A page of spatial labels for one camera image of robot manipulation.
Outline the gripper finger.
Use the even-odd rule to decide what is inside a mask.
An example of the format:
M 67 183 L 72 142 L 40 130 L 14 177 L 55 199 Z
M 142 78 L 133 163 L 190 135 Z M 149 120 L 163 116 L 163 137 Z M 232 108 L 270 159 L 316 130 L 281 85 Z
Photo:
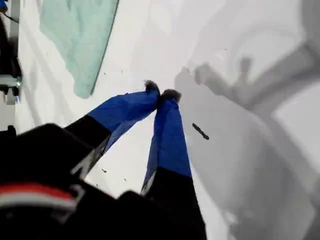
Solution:
M 151 80 L 147 80 L 144 86 L 143 91 L 111 97 L 65 127 L 65 130 L 92 148 L 88 156 L 71 169 L 73 175 L 87 176 L 122 135 L 156 110 L 160 90 Z
M 156 226 L 164 239 L 205 240 L 206 226 L 192 178 L 180 98 L 173 89 L 160 96 L 141 193 L 154 208 Z

